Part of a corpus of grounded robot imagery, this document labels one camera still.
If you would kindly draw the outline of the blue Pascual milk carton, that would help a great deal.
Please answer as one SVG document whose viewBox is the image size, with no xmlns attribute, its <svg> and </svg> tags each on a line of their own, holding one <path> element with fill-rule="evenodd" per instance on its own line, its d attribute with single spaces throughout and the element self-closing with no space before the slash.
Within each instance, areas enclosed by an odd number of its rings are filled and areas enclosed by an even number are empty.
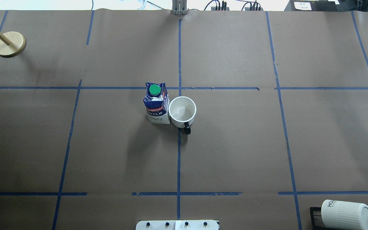
<svg viewBox="0 0 368 230">
<path fill-rule="evenodd" d="M 170 124 L 169 94 L 165 83 L 146 83 L 147 91 L 143 99 L 147 117 L 151 124 Z"/>
</svg>

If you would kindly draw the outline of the black box with label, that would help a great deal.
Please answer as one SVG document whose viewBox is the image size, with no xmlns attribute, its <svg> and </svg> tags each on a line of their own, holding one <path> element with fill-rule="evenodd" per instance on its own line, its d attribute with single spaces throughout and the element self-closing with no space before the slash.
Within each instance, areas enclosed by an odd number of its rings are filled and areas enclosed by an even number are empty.
<svg viewBox="0 0 368 230">
<path fill-rule="evenodd" d="M 356 6 L 355 0 L 289 0 L 284 11 L 346 12 Z"/>
</svg>

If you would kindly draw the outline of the white smiley face mug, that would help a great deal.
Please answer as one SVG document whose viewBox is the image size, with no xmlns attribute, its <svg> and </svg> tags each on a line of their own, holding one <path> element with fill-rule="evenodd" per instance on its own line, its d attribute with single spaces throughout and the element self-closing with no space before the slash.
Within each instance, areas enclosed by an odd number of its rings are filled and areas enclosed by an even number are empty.
<svg viewBox="0 0 368 230">
<path fill-rule="evenodd" d="M 194 121 L 197 112 L 195 102 L 186 96 L 174 98 L 169 106 L 168 113 L 172 124 L 175 127 L 182 128 L 186 135 L 191 134 L 191 124 Z"/>
</svg>

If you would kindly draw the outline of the wooden mug tree stand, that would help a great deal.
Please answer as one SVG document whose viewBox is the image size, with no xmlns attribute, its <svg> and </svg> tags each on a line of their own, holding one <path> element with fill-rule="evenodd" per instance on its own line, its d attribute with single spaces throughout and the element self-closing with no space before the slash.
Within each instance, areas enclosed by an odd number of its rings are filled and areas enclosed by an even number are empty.
<svg viewBox="0 0 368 230">
<path fill-rule="evenodd" d="M 27 41 L 25 36 L 19 32 L 10 31 L 0 32 L 0 56 L 12 58 L 19 55 L 26 48 Z"/>
</svg>

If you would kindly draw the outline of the white ribbed HOME mug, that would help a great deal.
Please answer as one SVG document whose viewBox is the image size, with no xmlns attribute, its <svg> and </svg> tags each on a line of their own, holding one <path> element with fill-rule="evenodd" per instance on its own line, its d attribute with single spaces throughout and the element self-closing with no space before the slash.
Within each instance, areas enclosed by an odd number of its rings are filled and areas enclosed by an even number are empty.
<svg viewBox="0 0 368 230">
<path fill-rule="evenodd" d="M 368 230 L 368 205 L 326 199 L 321 205 L 321 218 L 326 228 Z"/>
</svg>

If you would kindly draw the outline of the aluminium frame post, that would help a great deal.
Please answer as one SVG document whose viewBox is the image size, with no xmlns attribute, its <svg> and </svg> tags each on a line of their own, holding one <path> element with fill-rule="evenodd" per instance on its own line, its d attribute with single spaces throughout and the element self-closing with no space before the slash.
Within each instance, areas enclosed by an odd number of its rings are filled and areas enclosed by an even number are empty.
<svg viewBox="0 0 368 230">
<path fill-rule="evenodd" d="M 172 0 L 173 15 L 187 15 L 188 7 L 187 0 Z"/>
</svg>

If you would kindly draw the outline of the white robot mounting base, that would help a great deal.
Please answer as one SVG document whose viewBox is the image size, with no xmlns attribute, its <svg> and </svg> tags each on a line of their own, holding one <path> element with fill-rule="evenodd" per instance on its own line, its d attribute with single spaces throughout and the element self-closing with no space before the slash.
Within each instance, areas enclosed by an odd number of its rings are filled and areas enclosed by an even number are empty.
<svg viewBox="0 0 368 230">
<path fill-rule="evenodd" d="M 147 220 L 139 221 L 136 230 L 219 230 L 216 220 Z"/>
</svg>

